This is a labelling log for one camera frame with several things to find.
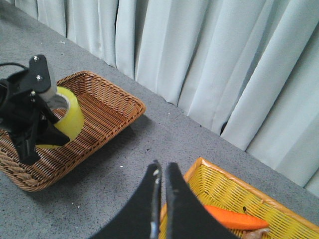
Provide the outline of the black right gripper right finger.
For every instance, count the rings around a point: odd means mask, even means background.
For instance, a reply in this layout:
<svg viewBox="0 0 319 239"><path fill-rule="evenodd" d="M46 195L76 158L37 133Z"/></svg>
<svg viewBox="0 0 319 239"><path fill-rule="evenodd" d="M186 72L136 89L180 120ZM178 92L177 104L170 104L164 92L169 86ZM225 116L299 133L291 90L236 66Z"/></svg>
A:
<svg viewBox="0 0 319 239"><path fill-rule="evenodd" d="M167 239L235 239L200 203L185 182L177 163L165 171Z"/></svg>

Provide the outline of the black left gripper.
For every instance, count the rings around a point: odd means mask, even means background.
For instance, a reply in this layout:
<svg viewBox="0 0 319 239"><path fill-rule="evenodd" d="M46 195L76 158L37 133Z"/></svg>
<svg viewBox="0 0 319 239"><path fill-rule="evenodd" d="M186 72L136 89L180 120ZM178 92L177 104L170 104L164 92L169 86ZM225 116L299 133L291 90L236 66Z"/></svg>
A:
<svg viewBox="0 0 319 239"><path fill-rule="evenodd" d="M22 164L40 159L36 146L64 146L70 137L55 125L61 121L53 112L69 109L65 96L57 93L54 73L46 57L35 55L29 67L0 81L0 128L5 130Z"/></svg>

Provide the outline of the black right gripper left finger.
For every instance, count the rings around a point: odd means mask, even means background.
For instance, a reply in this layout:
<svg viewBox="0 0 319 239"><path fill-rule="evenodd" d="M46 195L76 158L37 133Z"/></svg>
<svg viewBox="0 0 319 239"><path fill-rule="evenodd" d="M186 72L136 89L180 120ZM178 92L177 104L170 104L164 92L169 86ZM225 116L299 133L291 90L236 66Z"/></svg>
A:
<svg viewBox="0 0 319 239"><path fill-rule="evenodd" d="M161 166L151 163L125 206L93 239L157 239L160 234Z"/></svg>

